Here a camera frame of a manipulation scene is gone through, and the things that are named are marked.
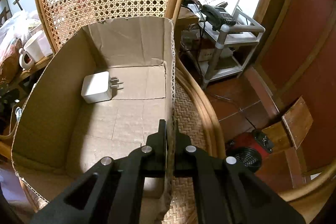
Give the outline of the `brown cardboard box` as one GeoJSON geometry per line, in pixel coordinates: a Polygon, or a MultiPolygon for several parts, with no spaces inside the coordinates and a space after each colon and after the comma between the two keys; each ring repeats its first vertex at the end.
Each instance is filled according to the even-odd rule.
{"type": "Polygon", "coordinates": [[[165,175],[145,178],[139,216],[162,223],[175,150],[173,34],[168,18],[114,18],[81,27],[56,53],[22,107],[11,149],[16,175],[43,201],[35,214],[103,157],[144,146],[163,119],[165,175]],[[111,100],[88,104],[83,80],[102,71],[122,84],[111,100]]]}

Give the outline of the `white power adapter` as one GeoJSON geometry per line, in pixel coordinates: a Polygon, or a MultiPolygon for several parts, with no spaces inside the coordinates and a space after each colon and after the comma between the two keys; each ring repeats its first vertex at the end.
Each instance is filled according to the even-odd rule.
{"type": "Polygon", "coordinates": [[[111,77],[108,71],[88,75],[83,80],[81,96],[86,103],[97,103],[111,100],[113,92],[120,88],[122,82],[111,77]]]}

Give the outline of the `red black fan heater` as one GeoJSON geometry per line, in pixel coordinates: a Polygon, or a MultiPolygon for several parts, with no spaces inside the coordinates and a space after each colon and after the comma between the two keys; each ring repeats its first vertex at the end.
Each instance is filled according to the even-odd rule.
{"type": "Polygon", "coordinates": [[[252,173],[257,172],[273,152],[274,143],[260,130],[244,132],[226,143],[226,155],[235,157],[252,173]]]}

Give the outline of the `white metal shelf rack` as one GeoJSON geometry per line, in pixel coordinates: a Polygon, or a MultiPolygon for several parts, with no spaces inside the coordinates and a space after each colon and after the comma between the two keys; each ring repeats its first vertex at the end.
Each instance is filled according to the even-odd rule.
{"type": "Polygon", "coordinates": [[[202,14],[197,5],[187,9],[197,17],[195,38],[182,40],[182,51],[194,61],[202,77],[201,88],[210,82],[233,75],[240,76],[256,50],[265,28],[243,11],[233,13],[234,26],[222,25],[214,30],[213,25],[202,14]]]}

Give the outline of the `wooden side table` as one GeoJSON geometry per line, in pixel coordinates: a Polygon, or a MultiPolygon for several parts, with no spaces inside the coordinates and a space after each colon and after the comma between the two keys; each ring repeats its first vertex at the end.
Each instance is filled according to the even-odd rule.
{"type": "Polygon", "coordinates": [[[29,79],[32,75],[34,75],[37,71],[44,69],[49,62],[52,60],[53,55],[49,55],[48,57],[43,57],[40,61],[34,64],[32,68],[29,70],[20,69],[19,73],[14,77],[14,79],[9,83],[9,91],[14,90],[16,88],[25,89],[24,83],[27,82],[27,78],[29,79]]]}

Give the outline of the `pink tissue box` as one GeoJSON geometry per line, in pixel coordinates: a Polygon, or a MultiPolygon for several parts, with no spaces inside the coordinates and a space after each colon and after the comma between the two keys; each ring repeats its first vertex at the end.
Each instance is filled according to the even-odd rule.
{"type": "Polygon", "coordinates": [[[53,55],[50,43],[48,41],[48,38],[46,37],[45,32],[43,30],[39,30],[37,34],[39,35],[37,38],[37,42],[44,56],[48,57],[49,55],[53,55]]]}

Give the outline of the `cream mug front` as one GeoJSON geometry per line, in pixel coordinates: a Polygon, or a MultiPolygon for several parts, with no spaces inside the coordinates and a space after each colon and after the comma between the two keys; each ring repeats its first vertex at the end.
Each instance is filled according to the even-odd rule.
{"type": "Polygon", "coordinates": [[[23,70],[30,70],[35,63],[45,57],[39,45],[41,37],[43,37],[42,30],[33,34],[25,45],[19,49],[19,65],[23,70]]]}

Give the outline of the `black desk telephone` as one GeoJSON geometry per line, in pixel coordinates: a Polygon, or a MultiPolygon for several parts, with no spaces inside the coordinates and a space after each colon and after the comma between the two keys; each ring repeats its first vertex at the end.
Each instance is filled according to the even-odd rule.
{"type": "Polygon", "coordinates": [[[213,30],[220,30],[222,25],[234,26],[236,24],[236,20],[223,7],[205,4],[202,6],[201,12],[206,15],[213,30]]]}

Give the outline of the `rattan cane chair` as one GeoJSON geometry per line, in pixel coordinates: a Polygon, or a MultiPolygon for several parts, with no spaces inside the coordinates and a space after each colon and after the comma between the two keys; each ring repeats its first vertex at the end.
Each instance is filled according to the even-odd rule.
{"type": "MultiPolygon", "coordinates": [[[[181,0],[35,1],[54,56],[81,27],[109,19],[163,17],[170,19],[175,28],[181,6],[181,0]]],[[[175,134],[189,136],[192,145],[212,157],[228,157],[222,133],[215,128],[218,119],[213,108],[176,55],[174,117],[175,134]]],[[[335,164],[310,183],[277,194],[303,216],[305,223],[335,223],[335,164]]]]}

